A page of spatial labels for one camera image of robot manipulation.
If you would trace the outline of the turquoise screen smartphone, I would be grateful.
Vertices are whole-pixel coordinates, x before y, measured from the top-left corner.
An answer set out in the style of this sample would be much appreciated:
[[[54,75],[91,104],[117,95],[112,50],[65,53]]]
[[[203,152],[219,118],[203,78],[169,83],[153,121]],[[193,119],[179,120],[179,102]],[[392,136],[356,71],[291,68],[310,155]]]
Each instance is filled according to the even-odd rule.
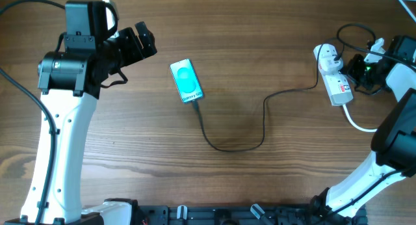
[[[190,103],[204,96],[190,59],[184,59],[171,64],[170,71],[183,103]]]

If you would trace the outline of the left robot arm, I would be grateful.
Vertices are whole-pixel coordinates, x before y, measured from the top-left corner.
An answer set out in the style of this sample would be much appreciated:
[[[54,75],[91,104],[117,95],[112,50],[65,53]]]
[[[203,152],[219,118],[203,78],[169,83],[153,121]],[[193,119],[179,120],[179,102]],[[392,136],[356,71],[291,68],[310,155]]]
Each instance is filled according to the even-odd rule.
[[[156,54],[144,22],[118,29],[116,6],[109,0],[68,1],[66,31],[55,50],[38,65],[42,111],[40,140],[20,216],[13,224],[142,224],[136,200],[110,198],[81,205],[81,169],[86,136],[101,89],[110,75]]]

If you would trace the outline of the white power strip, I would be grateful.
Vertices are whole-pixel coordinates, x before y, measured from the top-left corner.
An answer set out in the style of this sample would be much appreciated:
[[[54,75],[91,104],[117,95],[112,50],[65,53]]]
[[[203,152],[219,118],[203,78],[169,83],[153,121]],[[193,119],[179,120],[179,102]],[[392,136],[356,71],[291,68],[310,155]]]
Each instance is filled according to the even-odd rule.
[[[318,45],[314,48],[313,52],[317,60],[317,64],[319,58],[335,56],[336,60],[341,59],[341,56],[337,53],[336,48],[331,44]],[[324,81],[324,85],[332,106],[345,106],[348,102],[353,100],[350,85],[348,84],[346,76],[341,73],[341,70],[337,73],[329,75],[321,74],[321,77]]]

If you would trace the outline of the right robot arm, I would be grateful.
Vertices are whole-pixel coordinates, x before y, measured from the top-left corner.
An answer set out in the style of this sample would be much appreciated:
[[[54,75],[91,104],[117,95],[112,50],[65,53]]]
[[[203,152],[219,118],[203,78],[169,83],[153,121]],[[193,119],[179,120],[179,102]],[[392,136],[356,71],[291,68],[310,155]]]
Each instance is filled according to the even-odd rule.
[[[317,224],[355,224],[359,209],[386,187],[415,175],[415,39],[395,36],[372,76],[385,79],[396,106],[376,129],[369,156],[311,201]]]

